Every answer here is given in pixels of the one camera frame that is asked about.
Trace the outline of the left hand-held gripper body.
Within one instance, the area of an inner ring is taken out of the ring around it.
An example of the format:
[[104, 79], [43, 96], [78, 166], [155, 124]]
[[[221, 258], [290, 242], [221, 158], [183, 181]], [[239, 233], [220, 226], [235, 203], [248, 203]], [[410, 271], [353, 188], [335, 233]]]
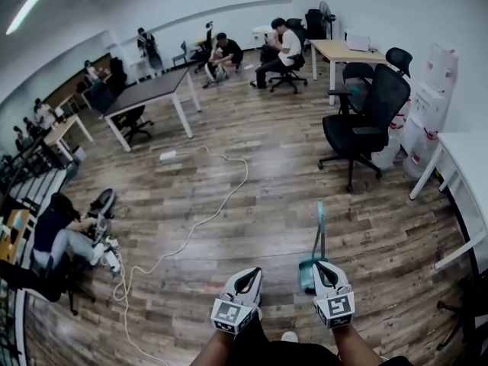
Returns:
[[236, 298], [232, 300], [217, 298], [214, 301], [210, 319], [216, 329], [238, 335], [255, 315], [261, 316], [257, 303], [247, 305]]

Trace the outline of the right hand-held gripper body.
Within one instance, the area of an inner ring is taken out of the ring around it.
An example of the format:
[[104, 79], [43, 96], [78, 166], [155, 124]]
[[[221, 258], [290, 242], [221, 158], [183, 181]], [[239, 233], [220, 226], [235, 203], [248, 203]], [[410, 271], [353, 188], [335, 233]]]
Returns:
[[355, 315], [355, 295], [352, 291], [330, 292], [317, 295], [313, 304], [327, 329], [336, 329], [352, 323]]

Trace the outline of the teal dustpan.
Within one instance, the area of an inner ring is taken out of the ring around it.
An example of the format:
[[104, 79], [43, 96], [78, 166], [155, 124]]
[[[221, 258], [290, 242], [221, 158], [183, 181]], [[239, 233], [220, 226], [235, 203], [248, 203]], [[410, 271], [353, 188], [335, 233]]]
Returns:
[[318, 261], [326, 261], [326, 215], [322, 201], [316, 202], [318, 225], [311, 255], [302, 259], [298, 265], [299, 285], [313, 284], [313, 265]]

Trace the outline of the person's left forearm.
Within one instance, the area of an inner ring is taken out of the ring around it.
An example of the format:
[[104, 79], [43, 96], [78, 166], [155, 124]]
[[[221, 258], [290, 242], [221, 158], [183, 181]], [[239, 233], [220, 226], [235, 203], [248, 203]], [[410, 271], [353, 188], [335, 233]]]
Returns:
[[216, 330], [190, 366], [226, 366], [235, 336]]

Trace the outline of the person's right forearm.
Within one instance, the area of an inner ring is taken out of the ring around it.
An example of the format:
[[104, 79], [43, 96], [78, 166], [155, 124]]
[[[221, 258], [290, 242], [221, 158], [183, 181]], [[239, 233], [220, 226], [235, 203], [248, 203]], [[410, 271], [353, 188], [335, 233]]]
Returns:
[[382, 358], [366, 343], [352, 325], [332, 330], [344, 366], [379, 366]]

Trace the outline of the person's black trousers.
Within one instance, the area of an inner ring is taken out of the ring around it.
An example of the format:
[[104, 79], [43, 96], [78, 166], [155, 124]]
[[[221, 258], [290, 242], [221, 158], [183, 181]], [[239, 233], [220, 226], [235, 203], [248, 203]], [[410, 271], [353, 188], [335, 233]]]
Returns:
[[[344, 366], [340, 356], [314, 343], [271, 341], [255, 315], [237, 335], [226, 366]], [[413, 366], [403, 356], [383, 361], [379, 366]]]

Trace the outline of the white charger cluster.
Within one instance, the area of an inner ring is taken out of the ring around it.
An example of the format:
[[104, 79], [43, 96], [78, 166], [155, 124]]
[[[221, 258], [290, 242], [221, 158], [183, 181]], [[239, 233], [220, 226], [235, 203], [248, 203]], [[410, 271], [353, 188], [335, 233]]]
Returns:
[[119, 256], [119, 243], [116, 239], [107, 236], [104, 241], [104, 258], [102, 265], [108, 265], [110, 273], [116, 277], [120, 274], [121, 264]]

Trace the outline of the clear water jug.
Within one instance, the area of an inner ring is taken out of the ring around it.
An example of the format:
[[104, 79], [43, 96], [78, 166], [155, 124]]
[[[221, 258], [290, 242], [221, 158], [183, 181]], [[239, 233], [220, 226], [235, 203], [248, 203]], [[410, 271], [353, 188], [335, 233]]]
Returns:
[[403, 169], [411, 178], [419, 180], [438, 145], [438, 131], [423, 129], [411, 153], [403, 160]]
[[380, 152], [373, 152], [371, 154], [373, 164], [382, 170], [393, 168], [393, 161], [400, 151], [401, 136], [410, 103], [411, 98], [408, 98], [407, 102], [390, 122], [390, 126], [388, 127], [388, 144]]

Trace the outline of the grey electronic device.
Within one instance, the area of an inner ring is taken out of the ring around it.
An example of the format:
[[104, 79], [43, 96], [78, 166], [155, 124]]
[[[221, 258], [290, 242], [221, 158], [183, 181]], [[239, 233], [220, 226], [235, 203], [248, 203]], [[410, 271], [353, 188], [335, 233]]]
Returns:
[[92, 225], [87, 232], [87, 235], [94, 242], [98, 242], [108, 234], [111, 226], [111, 219], [104, 214], [98, 213], [96, 216], [96, 224]]

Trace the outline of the dark oval device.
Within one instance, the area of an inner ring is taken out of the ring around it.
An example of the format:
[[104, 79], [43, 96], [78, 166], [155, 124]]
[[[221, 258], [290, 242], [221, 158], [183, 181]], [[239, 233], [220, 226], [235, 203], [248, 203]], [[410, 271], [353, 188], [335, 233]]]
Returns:
[[116, 198], [115, 191], [112, 188], [103, 190], [99, 196], [90, 203], [88, 210], [88, 217], [98, 218], [99, 215], [105, 219], [112, 219], [114, 215], [111, 212], [111, 208], [114, 205]]

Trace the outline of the black mesh headrest chair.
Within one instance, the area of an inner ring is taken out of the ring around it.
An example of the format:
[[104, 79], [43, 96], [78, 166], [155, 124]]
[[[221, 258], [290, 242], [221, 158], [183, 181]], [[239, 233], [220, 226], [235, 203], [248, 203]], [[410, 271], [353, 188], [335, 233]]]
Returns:
[[412, 60], [412, 55], [403, 49], [389, 49], [386, 61], [390, 65], [378, 64], [375, 67], [371, 87], [358, 114], [348, 112], [351, 91], [345, 88], [329, 91], [340, 99], [340, 112], [323, 118], [323, 132], [335, 155], [320, 159], [318, 168], [322, 169], [325, 162], [347, 160], [346, 189], [349, 193], [353, 192], [355, 162], [373, 169], [376, 178], [382, 177], [380, 168], [371, 162], [371, 154], [382, 151], [388, 145], [390, 123], [410, 97], [411, 87], [405, 78], [410, 76]]

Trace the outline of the white water dispenser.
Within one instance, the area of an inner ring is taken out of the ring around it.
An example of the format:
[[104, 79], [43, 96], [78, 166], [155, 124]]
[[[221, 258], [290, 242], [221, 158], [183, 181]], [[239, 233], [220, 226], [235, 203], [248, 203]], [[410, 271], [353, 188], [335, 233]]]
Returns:
[[448, 108], [448, 99], [426, 84], [419, 84], [411, 97], [409, 112], [403, 128], [401, 146], [408, 155], [418, 138], [427, 130], [438, 132]]

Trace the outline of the dark-top table white legs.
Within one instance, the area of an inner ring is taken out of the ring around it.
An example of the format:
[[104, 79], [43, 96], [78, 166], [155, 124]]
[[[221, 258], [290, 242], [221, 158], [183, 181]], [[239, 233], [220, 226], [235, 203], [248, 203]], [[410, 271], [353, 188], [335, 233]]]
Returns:
[[111, 128], [112, 132], [126, 152], [129, 153], [131, 151], [130, 144], [116, 127], [113, 119], [119, 114], [123, 114], [141, 106], [147, 106], [152, 103], [159, 102], [165, 98], [171, 98], [187, 138], [193, 138], [194, 134], [178, 98], [178, 90], [182, 83], [186, 83], [188, 85], [194, 106], [196, 107], [197, 112], [201, 112], [201, 103], [197, 96], [197, 92], [195, 91], [189, 68], [172, 71], [170, 73], [158, 76], [155, 79], [130, 86], [117, 97], [115, 102], [109, 106], [106, 111], [101, 112], [105, 122]]

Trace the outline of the white curved device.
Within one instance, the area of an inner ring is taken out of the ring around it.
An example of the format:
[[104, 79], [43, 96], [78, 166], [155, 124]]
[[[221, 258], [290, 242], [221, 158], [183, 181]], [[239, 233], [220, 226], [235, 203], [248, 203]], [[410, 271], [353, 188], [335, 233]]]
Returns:
[[207, 75], [207, 82], [203, 85], [203, 88], [219, 85], [229, 78], [229, 75], [222, 64], [214, 66], [213, 63], [208, 62], [204, 66], [204, 71]]

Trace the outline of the black equipment rack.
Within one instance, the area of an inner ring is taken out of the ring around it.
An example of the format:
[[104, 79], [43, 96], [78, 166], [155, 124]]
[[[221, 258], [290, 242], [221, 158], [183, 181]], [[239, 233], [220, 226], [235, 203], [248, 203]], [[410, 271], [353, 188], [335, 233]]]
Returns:
[[0, 279], [0, 366], [28, 366], [25, 345], [26, 291]]

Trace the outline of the light wooden desk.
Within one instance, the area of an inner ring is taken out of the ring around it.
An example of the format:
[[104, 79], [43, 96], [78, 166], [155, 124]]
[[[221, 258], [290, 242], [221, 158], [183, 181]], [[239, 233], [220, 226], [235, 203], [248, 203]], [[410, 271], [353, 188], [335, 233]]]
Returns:
[[329, 90], [336, 88], [337, 63], [387, 63], [384, 54], [377, 51], [350, 50], [342, 40], [311, 40], [310, 45], [313, 81], [318, 79], [316, 52], [329, 61]]

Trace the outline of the light desk white legs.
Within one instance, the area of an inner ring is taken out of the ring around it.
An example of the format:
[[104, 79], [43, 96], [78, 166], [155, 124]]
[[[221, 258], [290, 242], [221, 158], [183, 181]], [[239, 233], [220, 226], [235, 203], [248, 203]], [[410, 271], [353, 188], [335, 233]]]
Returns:
[[85, 135], [89, 142], [94, 142], [92, 135], [88, 132], [80, 117], [76, 114], [69, 117], [66, 122], [62, 122], [57, 127], [53, 127], [52, 130], [43, 139], [45, 144], [47, 144], [48, 146], [56, 146], [69, 162], [73, 162], [74, 158], [69, 147], [63, 143], [63, 137], [67, 134], [69, 129], [73, 127], [74, 124], [78, 125], [79, 129]]

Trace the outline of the plastic-wrapped water bottle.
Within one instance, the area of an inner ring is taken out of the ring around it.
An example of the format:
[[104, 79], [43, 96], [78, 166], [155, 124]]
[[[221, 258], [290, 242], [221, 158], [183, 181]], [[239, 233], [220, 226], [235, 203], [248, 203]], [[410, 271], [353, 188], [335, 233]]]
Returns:
[[451, 93], [458, 77], [458, 55], [454, 49], [445, 49], [431, 43], [426, 65], [425, 80], [438, 92]]

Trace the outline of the white box appliance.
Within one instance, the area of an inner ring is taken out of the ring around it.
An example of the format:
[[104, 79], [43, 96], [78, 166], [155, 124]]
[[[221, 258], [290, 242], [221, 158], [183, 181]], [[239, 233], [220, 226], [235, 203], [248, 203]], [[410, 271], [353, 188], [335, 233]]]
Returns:
[[371, 46], [371, 38], [363, 35], [353, 34], [349, 31], [344, 33], [344, 41], [350, 50], [368, 52]]

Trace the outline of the grey chair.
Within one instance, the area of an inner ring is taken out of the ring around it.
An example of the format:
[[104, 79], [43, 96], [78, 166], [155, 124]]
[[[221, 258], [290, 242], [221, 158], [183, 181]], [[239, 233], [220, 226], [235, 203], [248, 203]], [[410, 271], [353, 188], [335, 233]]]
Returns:
[[181, 52], [177, 56], [174, 56], [172, 58], [172, 63], [175, 68], [177, 66], [185, 65], [188, 63], [187, 61], [188, 48], [185, 40], [182, 41], [180, 48], [181, 48]]

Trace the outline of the small white table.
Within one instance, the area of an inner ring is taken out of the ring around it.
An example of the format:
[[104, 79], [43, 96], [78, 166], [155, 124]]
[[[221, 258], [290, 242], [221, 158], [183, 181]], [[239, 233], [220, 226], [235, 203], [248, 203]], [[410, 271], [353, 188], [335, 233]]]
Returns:
[[130, 76], [136, 84], [140, 84], [147, 79], [154, 79], [164, 73], [160, 56], [149, 57], [146, 51], [137, 47], [136, 41], [123, 45], [122, 52]]
[[255, 37], [262, 36], [265, 43], [275, 36], [275, 30], [271, 27], [271, 25], [263, 25], [255, 27], [252, 30], [252, 33]]

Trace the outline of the black metal railing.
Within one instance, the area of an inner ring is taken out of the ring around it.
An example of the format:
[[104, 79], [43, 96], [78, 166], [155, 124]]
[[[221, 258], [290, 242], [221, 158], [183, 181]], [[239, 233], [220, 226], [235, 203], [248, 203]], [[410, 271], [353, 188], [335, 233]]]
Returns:
[[17, 155], [0, 159], [0, 220], [6, 221], [16, 209], [35, 215], [44, 202], [64, 183], [69, 168], [76, 164], [60, 150], [54, 150], [44, 136], [36, 138]]

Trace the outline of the black chair raised headrest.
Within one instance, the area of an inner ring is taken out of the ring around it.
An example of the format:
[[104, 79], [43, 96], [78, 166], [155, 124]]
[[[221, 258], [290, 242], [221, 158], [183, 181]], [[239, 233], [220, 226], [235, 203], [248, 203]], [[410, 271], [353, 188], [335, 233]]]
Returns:
[[205, 24], [207, 33], [205, 38], [201, 42], [197, 42], [197, 49], [191, 55], [191, 61], [197, 63], [197, 67], [194, 69], [194, 73], [199, 73], [204, 66], [208, 63], [211, 51], [213, 49], [212, 44], [212, 31], [213, 22], [209, 21]]

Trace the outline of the black standing fan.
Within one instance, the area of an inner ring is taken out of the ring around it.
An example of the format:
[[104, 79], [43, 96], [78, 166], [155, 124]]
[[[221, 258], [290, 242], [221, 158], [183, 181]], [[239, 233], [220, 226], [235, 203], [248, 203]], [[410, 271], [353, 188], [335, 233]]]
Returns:
[[319, 4], [321, 14], [321, 24], [326, 35], [326, 39], [333, 39], [333, 25], [336, 22], [336, 16], [331, 12], [329, 6], [321, 1]]

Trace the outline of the ceiling light panel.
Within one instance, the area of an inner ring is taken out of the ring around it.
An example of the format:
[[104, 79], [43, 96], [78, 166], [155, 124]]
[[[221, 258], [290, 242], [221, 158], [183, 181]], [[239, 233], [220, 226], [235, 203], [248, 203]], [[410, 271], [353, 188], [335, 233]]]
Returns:
[[26, 0], [8, 25], [5, 34], [9, 35], [15, 32], [38, 2], [39, 0]]

